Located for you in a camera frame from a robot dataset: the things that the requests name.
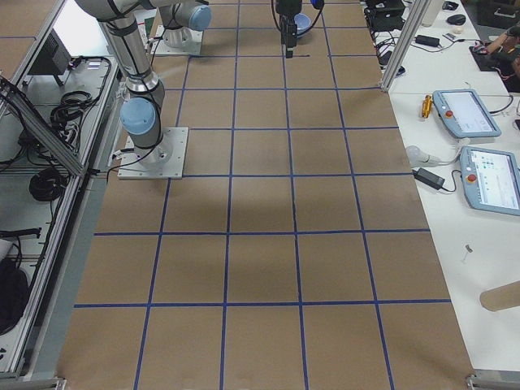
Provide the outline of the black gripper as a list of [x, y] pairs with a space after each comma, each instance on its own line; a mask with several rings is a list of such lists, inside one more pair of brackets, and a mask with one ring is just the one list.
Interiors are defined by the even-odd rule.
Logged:
[[293, 57], [297, 45], [297, 24], [294, 16], [302, 9], [302, 0], [275, 0], [275, 11], [280, 15], [281, 44], [284, 47], [285, 58]]

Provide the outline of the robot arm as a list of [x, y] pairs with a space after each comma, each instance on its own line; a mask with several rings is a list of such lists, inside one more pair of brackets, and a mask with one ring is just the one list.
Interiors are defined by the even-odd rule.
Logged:
[[172, 153], [161, 125], [165, 89], [147, 57], [135, 11], [158, 10], [166, 31], [187, 28], [202, 32], [212, 18], [209, 3], [105, 0], [79, 1], [77, 5], [100, 24], [126, 77], [130, 98], [122, 105], [119, 117], [133, 142], [136, 161], [145, 167], [165, 164]]
[[212, 13], [207, 1], [183, 1], [158, 9], [162, 40], [170, 48], [180, 49], [193, 42], [193, 32], [203, 32], [210, 25]]

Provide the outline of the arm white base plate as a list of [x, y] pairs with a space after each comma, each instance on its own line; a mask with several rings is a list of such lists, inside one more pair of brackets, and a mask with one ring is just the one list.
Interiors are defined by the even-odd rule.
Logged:
[[160, 24], [151, 41], [151, 54], [157, 56], [194, 55], [201, 52], [203, 32], [187, 27], [167, 29]]
[[121, 180], [158, 180], [183, 177], [184, 161], [189, 138], [187, 127], [167, 127], [162, 129], [162, 141], [145, 158], [143, 149], [135, 149], [130, 136], [127, 136], [125, 147], [131, 152], [122, 155], [118, 178]]

